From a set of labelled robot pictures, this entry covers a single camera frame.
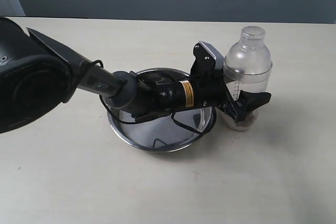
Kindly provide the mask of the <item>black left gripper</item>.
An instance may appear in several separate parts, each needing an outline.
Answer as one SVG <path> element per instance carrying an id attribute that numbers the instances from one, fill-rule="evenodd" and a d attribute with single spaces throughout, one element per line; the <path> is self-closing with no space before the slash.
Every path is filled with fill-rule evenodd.
<path id="1" fill-rule="evenodd" d="M 237 100 L 233 100 L 224 81 L 223 70 L 209 70 L 203 74 L 190 75 L 180 81 L 185 94 L 185 107 L 196 109 L 214 106 L 230 116 L 234 121 L 244 121 L 248 115 L 269 103 L 268 92 L 250 93 L 241 90 Z"/>

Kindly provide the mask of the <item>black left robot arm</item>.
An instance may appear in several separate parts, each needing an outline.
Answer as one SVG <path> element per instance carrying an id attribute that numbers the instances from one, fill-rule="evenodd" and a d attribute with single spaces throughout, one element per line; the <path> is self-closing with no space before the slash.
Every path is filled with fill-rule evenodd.
<path id="1" fill-rule="evenodd" d="M 216 107 L 241 122 L 267 104 L 268 92 L 242 91 L 237 100 L 224 81 L 223 56 L 198 42 L 189 76 L 156 83 L 135 72 L 106 71 L 66 45 L 31 28 L 1 18 L 1 132 L 23 127 L 67 103 L 76 89 L 99 96 L 108 112 L 121 110 L 133 124 L 177 112 Z"/>

